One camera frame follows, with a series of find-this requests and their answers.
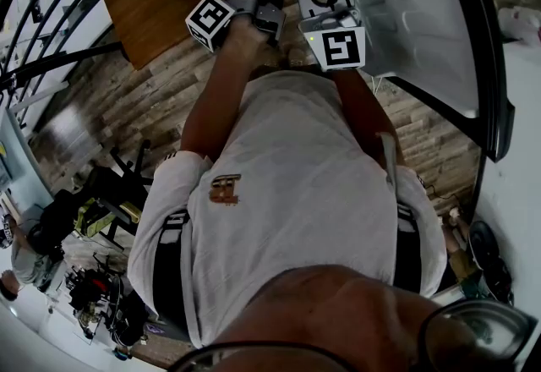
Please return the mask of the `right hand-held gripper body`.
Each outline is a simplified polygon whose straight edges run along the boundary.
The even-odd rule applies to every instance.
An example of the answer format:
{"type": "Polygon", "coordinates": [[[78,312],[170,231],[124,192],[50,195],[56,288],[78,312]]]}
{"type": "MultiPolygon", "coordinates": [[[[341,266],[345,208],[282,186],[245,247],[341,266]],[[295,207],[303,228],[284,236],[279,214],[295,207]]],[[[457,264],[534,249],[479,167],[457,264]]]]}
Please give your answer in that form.
{"type": "Polygon", "coordinates": [[[323,71],[365,65],[365,28],[355,8],[303,19],[298,28],[323,71]]]}

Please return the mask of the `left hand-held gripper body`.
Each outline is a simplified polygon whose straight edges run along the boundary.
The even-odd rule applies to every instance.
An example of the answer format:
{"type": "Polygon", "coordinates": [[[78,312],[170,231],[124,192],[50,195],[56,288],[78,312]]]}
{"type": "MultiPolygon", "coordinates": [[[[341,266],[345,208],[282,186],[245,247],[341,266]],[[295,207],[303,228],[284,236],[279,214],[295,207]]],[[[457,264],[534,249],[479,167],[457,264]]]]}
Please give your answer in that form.
{"type": "Polygon", "coordinates": [[[232,18],[248,15],[254,26],[266,33],[270,46],[280,40],[286,15],[272,3],[258,0],[201,0],[185,19],[189,34],[209,52],[221,46],[232,18]]]}

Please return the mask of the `person's left forearm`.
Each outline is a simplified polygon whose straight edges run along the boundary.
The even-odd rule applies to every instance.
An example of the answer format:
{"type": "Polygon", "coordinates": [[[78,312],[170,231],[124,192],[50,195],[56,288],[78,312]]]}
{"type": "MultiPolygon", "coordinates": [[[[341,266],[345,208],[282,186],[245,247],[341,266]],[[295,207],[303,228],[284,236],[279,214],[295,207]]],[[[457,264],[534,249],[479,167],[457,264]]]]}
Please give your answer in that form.
{"type": "Polygon", "coordinates": [[[237,120],[249,76],[268,35],[245,15],[235,17],[199,98],[184,124],[180,149],[216,161],[237,120]]]}

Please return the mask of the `person's right forearm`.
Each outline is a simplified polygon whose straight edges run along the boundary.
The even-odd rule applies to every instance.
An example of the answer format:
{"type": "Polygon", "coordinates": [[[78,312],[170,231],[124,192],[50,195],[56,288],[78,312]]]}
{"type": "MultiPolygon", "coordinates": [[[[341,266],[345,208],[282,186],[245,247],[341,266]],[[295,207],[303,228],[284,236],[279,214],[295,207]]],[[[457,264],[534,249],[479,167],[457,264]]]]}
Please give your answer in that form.
{"type": "Polygon", "coordinates": [[[331,72],[342,103],[343,116],[361,149],[386,168],[382,134],[388,134],[396,145],[396,163],[406,166],[396,130],[368,87],[354,69],[331,72]]]}

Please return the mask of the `person's right brown shoe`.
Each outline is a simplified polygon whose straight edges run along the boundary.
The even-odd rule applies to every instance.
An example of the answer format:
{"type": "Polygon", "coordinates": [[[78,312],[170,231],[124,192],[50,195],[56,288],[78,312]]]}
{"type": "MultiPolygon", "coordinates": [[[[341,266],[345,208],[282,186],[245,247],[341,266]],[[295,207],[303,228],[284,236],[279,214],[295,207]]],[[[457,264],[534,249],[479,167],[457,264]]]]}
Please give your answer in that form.
{"type": "Polygon", "coordinates": [[[290,68],[303,67],[307,64],[306,53],[299,48],[290,48],[286,56],[287,64],[290,68]]]}

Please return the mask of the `wooden table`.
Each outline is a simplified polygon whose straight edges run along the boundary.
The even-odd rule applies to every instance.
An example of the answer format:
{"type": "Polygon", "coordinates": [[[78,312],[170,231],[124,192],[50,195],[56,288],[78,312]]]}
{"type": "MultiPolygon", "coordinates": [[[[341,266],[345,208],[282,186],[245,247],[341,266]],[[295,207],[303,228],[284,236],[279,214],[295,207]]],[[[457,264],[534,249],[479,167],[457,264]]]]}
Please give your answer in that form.
{"type": "Polygon", "coordinates": [[[139,70],[191,35],[185,19],[200,0],[104,0],[128,60],[139,70]]]}

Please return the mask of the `white t-shirt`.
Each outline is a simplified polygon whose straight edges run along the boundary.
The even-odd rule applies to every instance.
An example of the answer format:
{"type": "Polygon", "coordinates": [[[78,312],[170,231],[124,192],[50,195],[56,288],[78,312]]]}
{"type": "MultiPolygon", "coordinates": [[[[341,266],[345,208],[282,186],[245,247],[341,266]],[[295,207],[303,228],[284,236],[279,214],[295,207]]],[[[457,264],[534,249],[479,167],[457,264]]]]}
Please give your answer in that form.
{"type": "Polygon", "coordinates": [[[158,279],[179,289],[189,337],[227,278],[265,265],[347,265],[392,283],[398,212],[420,233],[420,292],[446,267],[438,216],[417,174],[382,168],[358,145],[334,83],[299,71],[248,83],[216,161],[180,150],[156,169],[128,259],[128,279],[157,306],[158,279]]]}

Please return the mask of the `black metal railing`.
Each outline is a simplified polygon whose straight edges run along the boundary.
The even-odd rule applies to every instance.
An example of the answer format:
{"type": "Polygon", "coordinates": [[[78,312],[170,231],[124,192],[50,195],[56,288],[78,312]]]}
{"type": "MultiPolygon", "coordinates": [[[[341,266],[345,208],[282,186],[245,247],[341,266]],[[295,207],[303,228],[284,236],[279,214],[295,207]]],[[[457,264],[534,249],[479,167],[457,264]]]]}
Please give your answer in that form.
{"type": "Polygon", "coordinates": [[[0,114],[32,128],[76,65],[115,52],[104,0],[0,0],[0,114]]]}

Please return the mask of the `yellow green vest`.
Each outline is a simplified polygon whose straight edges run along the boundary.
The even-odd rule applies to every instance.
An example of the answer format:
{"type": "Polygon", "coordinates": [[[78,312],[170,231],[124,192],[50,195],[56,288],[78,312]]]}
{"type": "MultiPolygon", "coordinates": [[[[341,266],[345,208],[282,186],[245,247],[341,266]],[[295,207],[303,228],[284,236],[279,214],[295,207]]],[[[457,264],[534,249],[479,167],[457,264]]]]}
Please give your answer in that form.
{"type": "Polygon", "coordinates": [[[128,201],[114,205],[105,200],[90,199],[79,208],[74,229],[87,238],[102,233],[114,239],[119,227],[135,235],[140,216],[141,210],[128,201]]]}

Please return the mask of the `white table with black edge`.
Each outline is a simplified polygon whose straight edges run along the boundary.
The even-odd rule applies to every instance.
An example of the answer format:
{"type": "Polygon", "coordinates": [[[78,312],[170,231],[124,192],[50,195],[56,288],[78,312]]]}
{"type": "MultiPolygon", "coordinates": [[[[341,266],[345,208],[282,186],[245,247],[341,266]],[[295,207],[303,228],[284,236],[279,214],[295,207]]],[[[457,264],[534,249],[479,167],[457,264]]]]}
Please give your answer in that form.
{"type": "Polygon", "coordinates": [[[511,145],[501,161],[486,162],[476,215],[495,232],[515,305],[541,316],[541,47],[514,42],[504,54],[511,145]]]}

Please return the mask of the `black round device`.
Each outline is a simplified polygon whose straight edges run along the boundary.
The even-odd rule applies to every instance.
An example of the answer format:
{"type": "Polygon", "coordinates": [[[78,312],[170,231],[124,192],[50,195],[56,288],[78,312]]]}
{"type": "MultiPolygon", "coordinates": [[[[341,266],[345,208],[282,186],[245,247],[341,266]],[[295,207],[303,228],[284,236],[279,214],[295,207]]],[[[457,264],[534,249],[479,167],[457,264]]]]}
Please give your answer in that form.
{"type": "Polygon", "coordinates": [[[481,220],[472,223],[469,228],[468,243],[474,262],[484,271],[500,258],[500,248],[490,226],[481,220]]]}

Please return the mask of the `black office chair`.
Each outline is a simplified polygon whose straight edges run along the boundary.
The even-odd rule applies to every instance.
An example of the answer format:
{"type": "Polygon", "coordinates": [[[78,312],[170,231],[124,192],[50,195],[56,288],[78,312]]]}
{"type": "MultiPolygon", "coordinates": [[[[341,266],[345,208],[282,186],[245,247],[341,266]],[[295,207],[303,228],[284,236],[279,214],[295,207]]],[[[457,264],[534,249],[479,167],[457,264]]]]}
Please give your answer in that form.
{"type": "Polygon", "coordinates": [[[120,167],[120,174],[110,167],[94,167],[83,188],[77,193],[60,190],[54,201],[48,205],[41,215],[40,222],[31,229],[28,242],[35,252],[50,254],[58,248],[63,240],[74,231],[74,223],[78,210],[88,200],[105,200],[114,205],[126,201],[143,210],[148,192],[146,186],[152,179],[142,175],[142,163],[145,152],[150,148],[150,141],[144,140],[139,148],[136,162],[123,162],[118,156],[119,149],[114,147],[110,155],[120,167]]]}

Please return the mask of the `black bag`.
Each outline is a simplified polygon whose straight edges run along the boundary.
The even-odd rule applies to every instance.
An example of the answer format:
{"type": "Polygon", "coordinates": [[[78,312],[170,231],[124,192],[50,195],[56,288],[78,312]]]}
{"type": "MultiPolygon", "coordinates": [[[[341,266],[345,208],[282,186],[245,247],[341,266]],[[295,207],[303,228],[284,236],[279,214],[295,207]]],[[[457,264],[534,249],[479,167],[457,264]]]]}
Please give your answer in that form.
{"type": "Polygon", "coordinates": [[[484,280],[494,299],[504,304],[514,304],[511,274],[501,258],[484,269],[484,280]]]}

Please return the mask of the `black red equipment pile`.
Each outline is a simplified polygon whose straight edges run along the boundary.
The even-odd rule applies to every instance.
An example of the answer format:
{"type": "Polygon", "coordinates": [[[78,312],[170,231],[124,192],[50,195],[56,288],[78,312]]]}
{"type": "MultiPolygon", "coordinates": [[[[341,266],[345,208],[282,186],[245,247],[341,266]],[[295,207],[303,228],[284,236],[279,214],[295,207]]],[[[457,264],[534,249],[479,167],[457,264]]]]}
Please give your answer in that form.
{"type": "Polygon", "coordinates": [[[84,337],[93,340],[99,326],[105,326],[112,341],[125,348],[147,340],[149,313],[139,295],[125,288],[122,274],[107,261],[96,263],[95,269],[73,268],[65,278],[69,305],[84,337]]]}

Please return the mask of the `black-framed glasses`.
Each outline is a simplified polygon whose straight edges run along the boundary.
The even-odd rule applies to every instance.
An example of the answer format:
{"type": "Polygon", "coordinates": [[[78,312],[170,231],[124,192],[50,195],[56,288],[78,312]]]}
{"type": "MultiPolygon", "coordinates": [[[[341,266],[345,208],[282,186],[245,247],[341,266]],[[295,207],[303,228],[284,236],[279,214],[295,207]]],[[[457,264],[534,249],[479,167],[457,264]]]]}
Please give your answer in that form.
{"type": "Polygon", "coordinates": [[[306,343],[224,342],[184,355],[167,372],[515,372],[537,324],[507,304],[461,300],[423,321],[415,356],[404,365],[390,349],[388,363],[377,368],[306,343]]]}

